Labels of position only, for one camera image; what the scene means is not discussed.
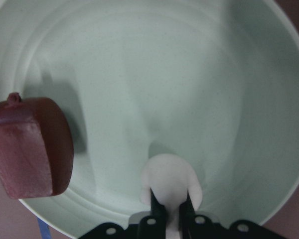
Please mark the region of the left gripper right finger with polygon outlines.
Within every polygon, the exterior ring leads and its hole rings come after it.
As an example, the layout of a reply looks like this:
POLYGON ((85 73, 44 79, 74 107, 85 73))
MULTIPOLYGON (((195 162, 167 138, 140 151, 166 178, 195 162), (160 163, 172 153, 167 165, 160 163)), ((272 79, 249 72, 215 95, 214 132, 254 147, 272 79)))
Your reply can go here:
POLYGON ((179 207, 182 239, 282 239, 283 236, 248 220, 237 220, 226 228, 194 210, 191 198, 179 207))

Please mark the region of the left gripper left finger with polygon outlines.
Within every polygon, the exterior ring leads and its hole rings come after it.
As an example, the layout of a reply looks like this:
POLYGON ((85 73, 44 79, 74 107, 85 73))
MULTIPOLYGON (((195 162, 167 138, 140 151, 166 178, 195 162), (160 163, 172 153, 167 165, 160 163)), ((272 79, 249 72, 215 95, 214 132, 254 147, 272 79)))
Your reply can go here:
POLYGON ((82 239, 164 239, 166 238, 167 212, 150 193, 150 211, 134 214, 126 229, 115 223, 102 223, 80 236, 82 239))

